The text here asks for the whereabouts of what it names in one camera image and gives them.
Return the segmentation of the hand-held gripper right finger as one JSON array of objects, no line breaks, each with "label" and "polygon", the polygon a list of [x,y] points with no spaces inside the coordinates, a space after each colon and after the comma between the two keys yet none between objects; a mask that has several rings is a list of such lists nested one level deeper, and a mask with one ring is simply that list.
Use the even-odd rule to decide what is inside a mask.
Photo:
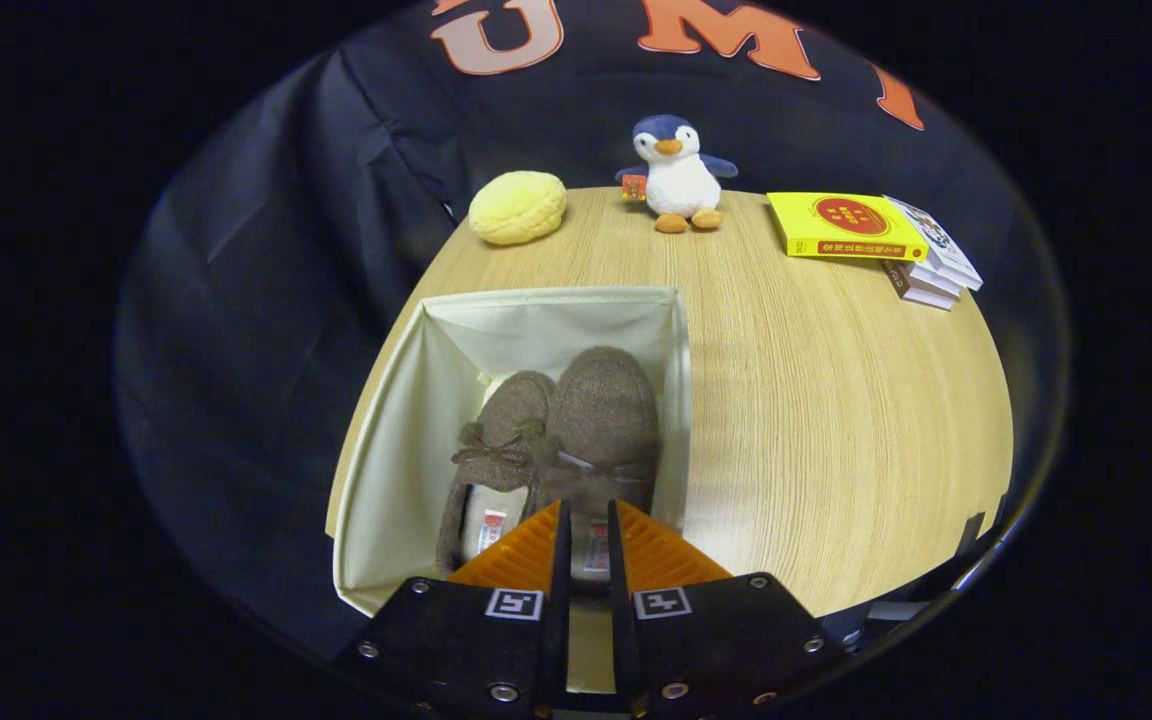
[{"label": "hand-held gripper right finger", "polygon": [[614,685],[637,719],[770,719],[846,664],[770,573],[723,570],[626,501],[608,511]]}]

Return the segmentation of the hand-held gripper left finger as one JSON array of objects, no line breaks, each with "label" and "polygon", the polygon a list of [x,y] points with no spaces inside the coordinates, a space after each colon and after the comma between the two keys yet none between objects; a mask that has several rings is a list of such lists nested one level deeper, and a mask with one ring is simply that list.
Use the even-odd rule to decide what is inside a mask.
[{"label": "hand-held gripper left finger", "polygon": [[399,584],[334,661],[415,719],[548,719],[566,691],[570,507],[536,511],[447,579]]}]

